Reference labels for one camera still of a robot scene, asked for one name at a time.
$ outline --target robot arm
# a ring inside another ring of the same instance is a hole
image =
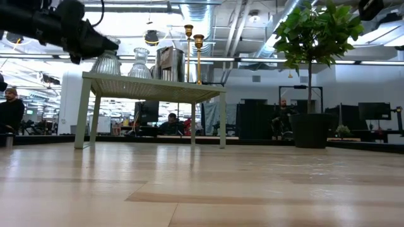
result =
[[[78,0],[64,0],[57,8],[51,0],[0,0],[0,39],[4,31],[37,39],[69,52],[73,63],[98,57],[118,45],[96,32],[84,17],[84,5]]]

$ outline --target man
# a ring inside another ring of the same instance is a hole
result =
[[[22,100],[17,99],[17,90],[8,88],[4,92],[6,102],[0,103],[0,124],[3,132],[18,133],[20,122],[24,115],[25,106]]]
[[[286,99],[281,98],[280,109],[276,110],[272,116],[272,139],[281,139],[283,132],[292,130],[289,122],[289,116],[293,114],[297,114],[297,112],[291,108],[288,108]]]
[[[160,131],[165,135],[176,135],[178,131],[184,134],[184,124],[178,121],[175,113],[170,113],[169,121],[160,125]]]

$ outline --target small plant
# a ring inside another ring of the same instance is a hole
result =
[[[307,1],[305,9],[295,8],[280,23],[276,29],[276,42],[274,48],[277,52],[284,52],[287,61],[285,66],[295,69],[299,75],[299,64],[309,65],[309,97],[307,111],[311,110],[311,78],[314,61],[326,64],[328,67],[335,64],[334,56],[342,57],[348,50],[353,50],[347,40],[352,37],[357,40],[364,30],[360,18],[351,19],[350,6],[336,7],[332,0],[327,0],[326,9],[322,6],[312,9]]]
[[[337,134],[338,134],[338,136],[340,136],[340,137],[345,137],[345,136],[348,136],[348,135],[350,135],[351,134],[351,131],[349,130],[349,128],[348,128],[348,126],[345,126],[345,125],[339,125],[337,128],[336,128],[336,131],[335,131]]]

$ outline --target brass candlestick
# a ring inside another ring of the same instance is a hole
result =
[[[191,42],[191,35],[192,35],[192,29],[194,28],[192,25],[185,25],[185,35],[188,37],[188,62],[187,62],[187,69],[188,69],[188,74],[187,74],[187,82],[189,83],[189,55],[191,53],[190,51],[190,42]]]
[[[195,47],[198,48],[198,82],[197,84],[201,85],[201,48],[203,46],[203,35],[194,35],[195,39]]]

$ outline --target clear glass vase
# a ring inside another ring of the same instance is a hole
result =
[[[133,51],[135,60],[128,76],[135,78],[151,79],[152,74],[150,73],[150,70],[146,66],[147,57],[150,52],[147,49],[141,47],[135,48]]]
[[[120,44],[120,40],[115,37],[107,38],[116,44]],[[95,61],[93,67],[91,68],[91,73],[105,73],[115,76],[121,75],[121,63],[116,56],[115,50],[106,50],[102,55],[100,55]]]

